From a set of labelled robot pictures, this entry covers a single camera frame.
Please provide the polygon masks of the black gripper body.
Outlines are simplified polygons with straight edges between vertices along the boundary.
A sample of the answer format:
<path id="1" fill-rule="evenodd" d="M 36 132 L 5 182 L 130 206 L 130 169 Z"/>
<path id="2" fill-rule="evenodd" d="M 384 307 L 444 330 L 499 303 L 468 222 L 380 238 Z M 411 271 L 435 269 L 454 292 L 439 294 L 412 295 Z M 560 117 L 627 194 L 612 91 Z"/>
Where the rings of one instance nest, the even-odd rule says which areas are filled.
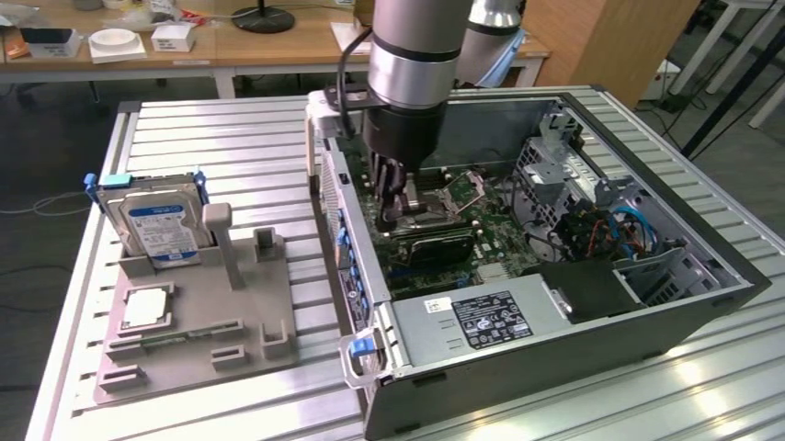
<path id="1" fill-rule="evenodd" d="M 415 173 L 434 153 L 446 116 L 446 103 L 426 109 L 376 107 L 363 112 L 361 137 L 369 150 L 369 164 L 400 165 Z"/>

